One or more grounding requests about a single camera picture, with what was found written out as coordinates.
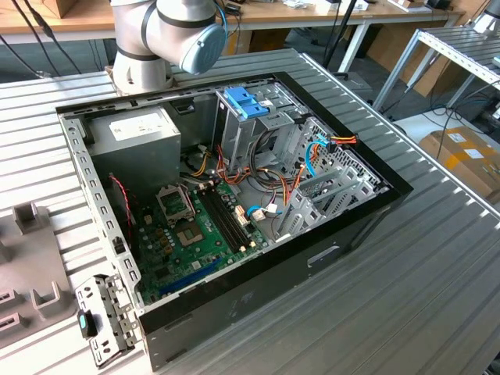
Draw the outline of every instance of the wooden table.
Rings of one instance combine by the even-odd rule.
[[[319,12],[315,7],[307,9],[291,9],[281,2],[261,3],[249,2],[241,6],[241,45],[240,53],[248,51],[250,30],[282,29],[293,27],[320,27],[332,26],[335,12]],[[114,38],[113,13],[108,0],[80,0],[61,20],[55,18],[47,9],[40,9],[42,16],[48,21],[61,41],[105,39]],[[349,25],[358,26],[352,36],[351,44],[345,53],[340,71],[348,71],[352,60],[357,53],[368,27],[376,23],[411,23],[422,21],[447,21],[445,26],[452,26],[463,14],[454,10],[445,12],[434,10],[432,13],[407,13],[399,8],[379,0],[377,4],[370,5],[365,12],[354,12],[348,21]],[[338,17],[340,24],[343,14]],[[228,18],[230,29],[238,25],[235,17]],[[33,35],[19,14],[5,6],[0,5],[0,34],[9,43],[34,42]]]

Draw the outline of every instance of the gray robot arm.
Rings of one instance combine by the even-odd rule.
[[[212,0],[112,0],[111,6],[118,46],[113,80],[123,93],[168,88],[166,61],[204,73],[223,51],[226,34],[215,23]]]

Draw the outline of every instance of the metal workbench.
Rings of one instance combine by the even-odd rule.
[[[415,191],[356,251],[165,374],[479,374],[500,350],[500,215],[306,55],[222,58],[182,85],[285,70]],[[110,273],[54,107],[115,96],[104,73],[0,86],[0,213],[46,205],[70,283]],[[72,318],[0,351],[0,373],[97,373]],[[141,346],[101,373],[146,374]]]
[[[464,26],[419,29],[415,31],[384,87],[380,90],[380,94],[373,104],[376,110],[379,110],[384,104],[419,43],[429,46],[430,50],[409,80],[409,87],[412,87],[416,80],[420,79],[429,63],[433,62],[437,55],[443,55],[470,72],[469,78],[457,90],[448,103],[448,107],[455,104],[475,77],[500,90],[500,68],[492,62],[495,56],[500,55],[500,36],[486,37],[478,34],[472,28]]]

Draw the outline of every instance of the black cable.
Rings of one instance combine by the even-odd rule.
[[[330,46],[331,38],[334,36],[335,27],[337,27],[338,11],[340,10],[340,8],[341,8],[341,3],[339,2],[337,4],[337,12],[335,13],[334,25],[331,28],[331,32],[330,32],[330,36],[328,37],[327,45],[325,45],[325,50],[323,51],[323,61],[325,61],[325,59],[327,58],[328,47]]]
[[[95,51],[97,52],[100,70],[104,70],[104,66],[102,66],[102,64],[101,64],[101,54],[99,53],[99,48],[97,46],[97,41],[95,39],[94,39],[94,47],[95,47]]]
[[[28,63],[26,61],[24,61],[21,56],[19,56],[17,54],[16,51],[13,50],[13,48],[10,46],[9,43],[7,43],[7,41],[4,39],[4,37],[2,35],[0,35],[0,41],[2,41],[3,45],[5,47],[7,47],[7,49],[10,51],[10,53],[12,53],[16,59],[26,68],[28,69],[30,72],[32,72],[32,74],[34,74],[37,78],[43,78],[44,76],[37,73],[37,71],[35,69],[33,69],[31,66],[28,65]]]
[[[443,126],[443,132],[441,133],[441,140],[439,141],[439,148],[437,149],[437,155],[436,155],[436,160],[439,161],[439,155],[441,154],[441,149],[443,148],[443,142],[445,141],[445,133],[446,133],[446,128],[448,127],[448,123],[450,122],[450,119],[452,118],[453,111],[449,114],[448,118],[446,119],[446,123]]]
[[[337,46],[342,39],[342,36],[344,35],[345,29],[347,28],[347,22],[349,21],[349,18],[351,18],[352,10],[354,9],[355,4],[356,4],[356,0],[351,0],[351,2],[349,2],[347,10],[345,11],[345,14],[344,14],[344,18],[342,19],[342,22],[341,22],[341,29],[338,32],[337,37],[335,38],[334,45],[330,49],[330,51],[328,51],[327,58],[323,61],[323,67],[325,69],[328,69],[328,65],[330,64],[331,58],[334,55],[335,50],[337,49]]]
[[[101,70],[101,67],[97,64],[97,58],[95,57],[95,52],[94,52],[94,48],[92,47],[91,41],[87,41],[87,43],[88,43],[89,47],[91,48],[92,58],[94,59],[95,67],[97,68],[97,70]]]
[[[19,14],[23,17],[24,21],[26,22],[26,24],[30,28],[31,32],[33,33],[33,36],[37,40],[37,42],[40,45],[42,51],[44,52],[44,55],[47,58],[48,63],[50,64],[50,66],[55,71],[55,74],[57,74],[58,76],[61,76],[61,74],[59,73],[59,71],[57,70],[57,68],[55,68],[54,64],[52,63],[52,60],[50,60],[50,57],[48,57],[48,53],[47,53],[47,50],[45,49],[44,44],[41,42],[40,37],[38,36],[37,31],[34,29],[33,25],[30,22],[30,20],[28,19],[28,17],[26,17],[26,14],[24,14],[23,10],[21,9],[21,7],[19,6],[19,4],[17,3],[16,0],[10,0],[10,1],[14,4],[14,6],[17,9],[17,12],[19,12]]]
[[[498,84],[500,83],[500,80],[496,80],[495,82],[491,82],[490,84],[487,84],[481,88],[479,88],[478,90],[475,90],[474,92],[468,94],[464,99],[462,99],[459,104],[457,104],[455,106],[455,110],[458,110],[458,108],[460,108],[462,105],[464,105],[465,101],[469,98],[472,98],[474,95],[478,94],[479,92],[483,91],[483,90],[486,90],[487,88],[491,87],[491,86],[494,86],[495,84]],[[450,108],[452,111],[450,112],[447,120],[446,120],[446,123],[445,123],[445,126],[443,127],[443,132],[441,134],[441,140],[439,141],[439,149],[437,150],[437,156],[436,156],[436,160],[439,160],[439,155],[441,154],[441,149],[443,147],[443,141],[445,140],[445,132],[446,132],[446,128],[448,127],[448,123],[450,121],[450,119],[452,118],[452,115],[453,115],[453,107]]]
[[[381,115],[384,115],[385,113],[389,112],[392,108],[398,108],[398,105],[399,103],[401,102],[401,100],[403,100],[403,98],[416,86],[416,84],[418,84],[420,82],[420,80],[422,79],[422,77],[425,75],[425,73],[427,73],[430,69],[431,66],[433,66],[434,62],[436,61],[436,59],[433,59],[430,61],[430,64],[427,65],[427,67],[425,68],[425,70],[422,71],[422,73],[419,75],[419,77],[415,80],[415,82],[413,82],[411,84],[411,86],[407,87],[405,92],[403,93],[403,95],[401,95],[401,97],[399,97],[398,100],[396,100],[394,103],[392,103],[390,106],[388,106],[386,109],[380,111],[380,114]]]
[[[234,18],[236,18],[237,21],[236,29],[234,29],[234,31],[237,30],[237,39],[236,39],[236,47],[234,48],[234,54],[237,55],[238,47],[240,46],[240,36],[241,36],[241,13],[239,17],[234,16]]]
[[[30,10],[31,14],[33,15],[33,18],[35,21],[37,21],[38,26],[41,27],[43,30],[44,34],[47,36],[47,38],[52,39],[52,41],[55,43],[55,46],[60,50],[60,52],[70,61],[71,65],[75,68],[75,70],[78,72],[78,74],[81,74],[80,70],[77,67],[77,64],[73,61],[73,59],[70,58],[70,56],[64,51],[63,47],[59,44],[57,39],[55,39],[54,32],[52,31],[52,28],[48,25],[48,23],[44,20],[44,18],[38,13],[30,4],[28,0],[24,0],[24,3]]]

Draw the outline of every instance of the motherboard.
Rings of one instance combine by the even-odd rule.
[[[225,182],[204,191],[172,190],[159,199],[161,205],[152,199],[133,212],[138,227],[134,257],[147,305],[268,245],[252,223],[238,223],[238,202]]]

